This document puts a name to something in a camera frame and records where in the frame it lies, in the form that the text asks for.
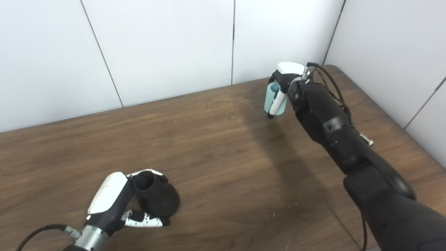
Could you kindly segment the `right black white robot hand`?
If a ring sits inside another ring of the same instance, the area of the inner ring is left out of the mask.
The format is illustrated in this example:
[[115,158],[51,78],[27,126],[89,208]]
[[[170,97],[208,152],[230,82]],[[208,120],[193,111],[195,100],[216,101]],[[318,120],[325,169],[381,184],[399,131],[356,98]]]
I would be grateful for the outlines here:
[[308,67],[299,63],[280,62],[277,65],[266,90],[264,110],[268,119],[284,113],[290,85],[293,82],[307,82],[308,75]]

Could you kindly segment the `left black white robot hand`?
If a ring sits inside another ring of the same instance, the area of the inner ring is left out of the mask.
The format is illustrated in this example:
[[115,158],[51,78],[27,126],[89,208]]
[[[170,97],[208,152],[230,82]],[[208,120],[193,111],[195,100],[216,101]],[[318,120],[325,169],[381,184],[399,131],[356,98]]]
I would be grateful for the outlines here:
[[157,216],[147,209],[127,209],[136,192],[134,182],[142,177],[140,173],[151,174],[163,181],[166,177],[152,169],[145,169],[125,175],[116,172],[108,175],[96,192],[88,210],[85,226],[99,228],[111,237],[123,227],[154,228],[170,226],[169,218]]

